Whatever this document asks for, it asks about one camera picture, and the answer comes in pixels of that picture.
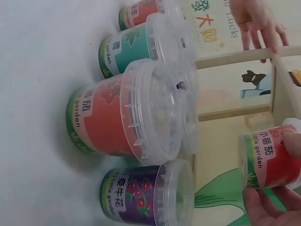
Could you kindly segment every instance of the plastic container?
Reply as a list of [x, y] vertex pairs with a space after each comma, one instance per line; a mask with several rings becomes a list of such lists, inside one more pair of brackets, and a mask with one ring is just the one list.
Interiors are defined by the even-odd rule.
[[182, 135], [172, 76], [168, 66], [144, 59], [76, 92], [66, 118], [74, 144], [86, 153], [136, 157], [144, 165], [175, 159]]
[[183, 18], [178, 0], [142, 0], [132, 6], [123, 7], [119, 12], [120, 29], [126, 30], [146, 22], [148, 15], [163, 13]]
[[175, 68], [174, 83], [179, 83], [191, 73], [190, 42], [190, 34], [185, 33], [182, 25], [165, 14], [151, 14], [146, 23], [102, 42], [100, 68], [104, 77], [109, 78], [123, 73], [132, 61], [143, 58], [160, 60]]
[[154, 226], [191, 226], [194, 181], [188, 162], [109, 171], [100, 204], [114, 221]]
[[200, 127], [195, 98], [191, 92], [180, 91], [180, 108], [182, 111], [181, 152], [196, 154], [200, 149]]
[[286, 119], [284, 125], [239, 138], [243, 188], [257, 189], [301, 186], [301, 159], [286, 151], [282, 134], [287, 129], [301, 132], [301, 121]]

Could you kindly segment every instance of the green label stripe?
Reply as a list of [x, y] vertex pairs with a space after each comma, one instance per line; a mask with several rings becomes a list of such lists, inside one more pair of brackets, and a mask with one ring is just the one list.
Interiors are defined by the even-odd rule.
[[111, 217], [110, 214], [110, 205], [108, 202], [107, 195], [109, 194], [110, 182], [113, 180], [114, 177], [116, 177], [117, 174], [118, 172], [116, 170], [111, 170], [104, 176], [102, 184], [100, 186], [100, 193], [99, 193], [99, 201], [103, 213], [105, 214], [106, 217], [112, 220], [113, 218]]
[[106, 45], [108, 44], [108, 42], [110, 41], [110, 38], [105, 39], [99, 47], [99, 51], [98, 51], [98, 62], [100, 65], [100, 69], [102, 70], [103, 76], [105, 79], [110, 78], [113, 76], [113, 74], [110, 72], [110, 70], [108, 69], [107, 65], [105, 64], [105, 56], [106, 56]]
[[247, 186], [253, 188], [259, 188], [258, 179], [254, 169], [254, 146], [253, 141], [251, 140], [250, 135], [244, 135], [247, 149], [247, 158], [248, 158], [248, 175], [247, 175]]
[[66, 111], [66, 125], [67, 125], [67, 130], [69, 133], [69, 136], [72, 140], [72, 142], [76, 145], [78, 149], [80, 149], [82, 152], [87, 153], [87, 154], [98, 154], [95, 151], [93, 151], [91, 148], [89, 148], [79, 137], [77, 134], [74, 126], [73, 126], [73, 109], [75, 105], [75, 101], [80, 97], [82, 94], [82, 91], [77, 91], [75, 92], [72, 97], [70, 98], [67, 106], [67, 111]]
[[120, 27], [121, 31], [124, 31], [124, 30], [127, 29], [126, 22], [125, 22], [125, 17], [124, 17], [125, 11], [126, 11], [126, 8], [123, 7], [121, 9], [121, 11], [119, 12], [119, 15], [118, 15], [118, 17], [119, 17], [119, 27]]

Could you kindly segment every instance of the chinese characters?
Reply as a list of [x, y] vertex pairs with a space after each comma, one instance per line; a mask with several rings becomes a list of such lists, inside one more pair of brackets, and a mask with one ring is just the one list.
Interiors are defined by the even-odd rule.
[[94, 89], [90, 89], [86, 92], [83, 100], [82, 111], [90, 111], [91, 108], [91, 96], [93, 95]]

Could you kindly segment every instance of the label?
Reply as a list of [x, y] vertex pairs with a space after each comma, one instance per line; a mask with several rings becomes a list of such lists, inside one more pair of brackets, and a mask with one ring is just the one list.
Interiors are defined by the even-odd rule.
[[145, 24], [106, 39], [99, 49], [99, 64], [104, 77], [123, 73], [135, 60], [151, 58], [147, 43]]
[[285, 149], [282, 134], [293, 126], [280, 126], [244, 135], [248, 158], [247, 186], [268, 188], [285, 186], [296, 181], [301, 160]]
[[73, 143], [85, 153], [134, 156], [120, 116], [121, 76], [76, 92], [70, 98], [66, 122]]
[[100, 203], [105, 215], [129, 224], [156, 225], [155, 190], [164, 187], [160, 166], [111, 170], [103, 179]]
[[130, 7], [121, 9], [119, 13], [119, 25], [123, 31], [146, 22], [147, 16], [158, 13], [156, 0], [143, 0]]

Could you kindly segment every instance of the white surface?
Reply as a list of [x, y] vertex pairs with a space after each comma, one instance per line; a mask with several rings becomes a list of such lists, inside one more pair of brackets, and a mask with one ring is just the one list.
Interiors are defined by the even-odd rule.
[[122, 2], [0, 1], [0, 225], [120, 225], [104, 217], [99, 186], [125, 160], [82, 156], [64, 114], [72, 92], [101, 78], [98, 47]]

